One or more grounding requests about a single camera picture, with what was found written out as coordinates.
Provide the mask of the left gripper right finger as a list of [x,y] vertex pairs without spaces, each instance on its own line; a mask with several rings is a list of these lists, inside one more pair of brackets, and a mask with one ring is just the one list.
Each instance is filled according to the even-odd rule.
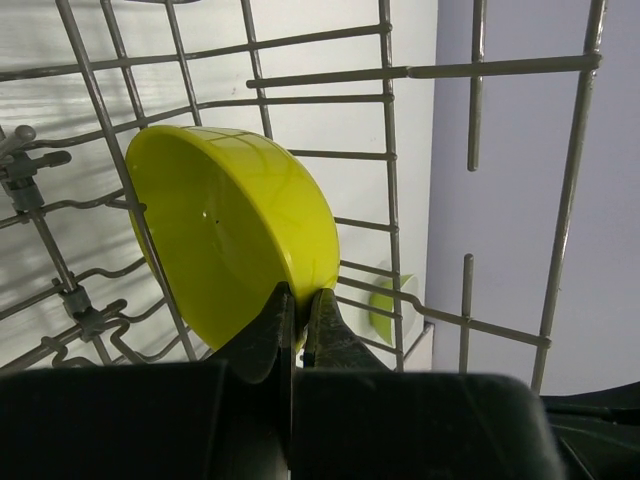
[[501,375],[340,369],[369,351],[330,289],[312,303],[294,377],[295,479],[563,479],[540,398]]

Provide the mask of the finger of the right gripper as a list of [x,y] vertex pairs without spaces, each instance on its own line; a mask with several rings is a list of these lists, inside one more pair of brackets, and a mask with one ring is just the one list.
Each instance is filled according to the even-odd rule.
[[639,384],[543,395],[567,479],[639,477]]

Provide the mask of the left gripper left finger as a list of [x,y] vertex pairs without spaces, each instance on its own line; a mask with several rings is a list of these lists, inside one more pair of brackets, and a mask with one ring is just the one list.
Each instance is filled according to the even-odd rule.
[[295,301],[279,283],[209,359],[1,379],[5,479],[284,479]]

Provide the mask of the lime green bowl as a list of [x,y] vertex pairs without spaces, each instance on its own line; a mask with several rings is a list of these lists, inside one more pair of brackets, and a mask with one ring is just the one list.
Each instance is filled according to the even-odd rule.
[[286,283],[306,315],[333,288],[337,226],[313,176],[254,132],[159,125],[125,154],[135,193],[185,323],[219,349]]

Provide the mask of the grey wire dish rack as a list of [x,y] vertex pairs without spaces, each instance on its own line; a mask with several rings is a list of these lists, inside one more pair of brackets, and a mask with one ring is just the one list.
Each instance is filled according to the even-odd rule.
[[466,165],[479,165],[485,86],[492,77],[599,66],[607,5],[589,5],[582,49],[556,57],[485,57],[487,3],[472,3],[471,55],[436,57],[434,1],[5,1],[1,5],[1,134],[27,128],[20,196],[1,198],[1,365],[55,356],[84,363],[196,360],[204,337],[158,258],[145,259],[131,220],[142,198],[124,167],[140,130],[163,124],[254,130],[308,167],[335,215],[338,297],[349,324],[396,368],[435,323],[461,342],[511,341],[543,384],[584,137],[575,117],[544,306],[537,327],[477,319],[401,294],[384,342],[366,320],[382,280],[423,276],[429,257],[434,86],[461,79],[470,96]]

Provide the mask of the white square bowl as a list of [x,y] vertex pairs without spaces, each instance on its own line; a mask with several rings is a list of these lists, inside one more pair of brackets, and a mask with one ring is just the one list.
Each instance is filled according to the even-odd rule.
[[[391,290],[393,288],[393,280],[391,278],[381,277],[375,283],[376,286]],[[400,280],[401,291],[418,296],[419,280],[414,274],[402,275]],[[387,313],[394,312],[394,299],[390,296],[383,295],[378,292],[372,292],[369,297],[369,306],[374,309],[385,311]],[[402,308],[402,333],[403,338],[408,337],[409,332],[414,327],[417,319],[415,309],[409,305]],[[389,317],[370,311],[369,323],[378,334],[378,336],[388,345],[394,345],[395,342],[395,321]]]

